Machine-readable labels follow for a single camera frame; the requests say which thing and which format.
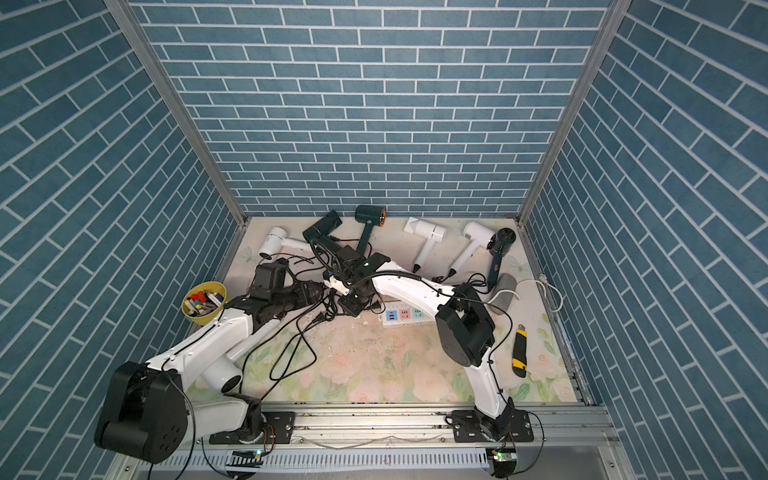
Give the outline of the white power strip coloured sockets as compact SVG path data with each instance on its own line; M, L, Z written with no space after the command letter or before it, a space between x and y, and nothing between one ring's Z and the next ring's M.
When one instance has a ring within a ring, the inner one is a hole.
M385 328L426 325L435 322L421 310L401 301L387 301L385 310L378 315L378 318Z

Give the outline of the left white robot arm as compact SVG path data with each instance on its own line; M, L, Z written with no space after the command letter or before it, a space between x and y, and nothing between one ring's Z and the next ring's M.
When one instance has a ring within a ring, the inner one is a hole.
M94 432L96 446L158 464L198 438L227 434L241 443L261 438L260 400L242 394L236 361L285 315L317 306L325 286L285 279L288 262L257 266L248 291L220 314L144 362L128 361L113 373Z

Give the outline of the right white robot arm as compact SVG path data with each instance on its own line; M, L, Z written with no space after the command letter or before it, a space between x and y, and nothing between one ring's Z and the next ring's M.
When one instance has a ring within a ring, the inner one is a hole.
M356 317L375 297L388 296L434 319L444 353L465 369L478 428L491 441L511 436L516 410L492 367L495 322L471 285L426 280L381 253L365 257L349 246L318 241L311 247L328 271L328 285L341 294L345 315Z

